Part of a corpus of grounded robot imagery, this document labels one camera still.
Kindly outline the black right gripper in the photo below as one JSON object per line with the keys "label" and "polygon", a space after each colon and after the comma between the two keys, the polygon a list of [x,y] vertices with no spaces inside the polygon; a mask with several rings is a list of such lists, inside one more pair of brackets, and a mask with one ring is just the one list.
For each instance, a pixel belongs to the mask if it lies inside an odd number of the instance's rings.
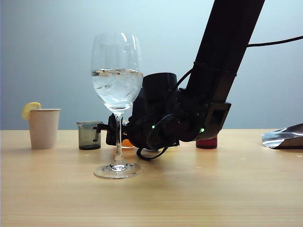
{"label": "black right gripper", "polygon": [[[170,72],[160,72],[143,77],[140,93],[133,102],[132,116],[128,123],[122,123],[121,142],[129,139],[137,148],[151,149],[147,138],[155,125],[167,115],[165,101],[177,84],[177,76]],[[116,145],[116,117],[111,114],[108,124],[100,123],[100,131],[107,131],[106,143]]]}

